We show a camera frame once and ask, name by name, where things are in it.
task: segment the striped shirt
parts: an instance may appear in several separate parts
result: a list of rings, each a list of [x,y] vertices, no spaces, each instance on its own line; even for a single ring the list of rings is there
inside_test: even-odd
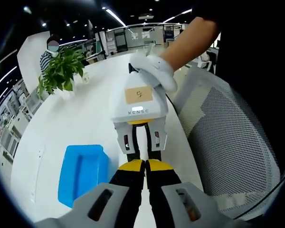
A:
[[[41,58],[40,58],[40,68],[41,68],[41,72],[44,73],[45,70],[47,69],[48,65],[49,65],[49,62],[51,61],[52,59],[52,55],[51,53],[49,53],[48,51],[45,51]]]

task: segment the blue plastic box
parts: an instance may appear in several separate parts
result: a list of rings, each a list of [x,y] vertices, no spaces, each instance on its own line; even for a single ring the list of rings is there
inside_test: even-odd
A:
[[[74,200],[108,182],[109,158],[101,145],[71,145],[63,159],[58,200],[72,208]]]

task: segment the gray robotic arm part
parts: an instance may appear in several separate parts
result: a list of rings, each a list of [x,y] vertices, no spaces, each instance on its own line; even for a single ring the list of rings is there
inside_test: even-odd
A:
[[[117,214],[129,188],[101,183],[78,198],[73,209],[60,218],[47,218],[36,223],[37,228],[115,228]],[[233,220],[218,211],[216,202],[192,183],[180,183],[162,187],[171,209],[175,228],[249,228],[251,224]],[[103,207],[93,215],[95,205],[107,193]],[[191,221],[185,204],[194,208],[199,219]]]

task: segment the white pillar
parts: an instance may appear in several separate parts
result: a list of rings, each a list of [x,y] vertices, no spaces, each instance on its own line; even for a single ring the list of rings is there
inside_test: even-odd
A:
[[[106,55],[109,55],[108,45],[107,45],[107,43],[106,43],[105,32],[104,32],[104,31],[101,31],[101,32],[99,32],[99,34],[100,34],[101,42],[103,43],[103,46],[104,46],[105,54],[106,54]]]
[[[29,93],[38,86],[38,77],[41,74],[40,58],[47,49],[49,37],[49,31],[27,37],[17,54],[19,69]]]

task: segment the forearm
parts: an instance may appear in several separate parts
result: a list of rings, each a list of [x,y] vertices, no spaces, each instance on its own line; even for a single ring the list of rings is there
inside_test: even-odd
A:
[[[162,54],[173,70],[204,53],[219,34],[215,22],[196,17]]]

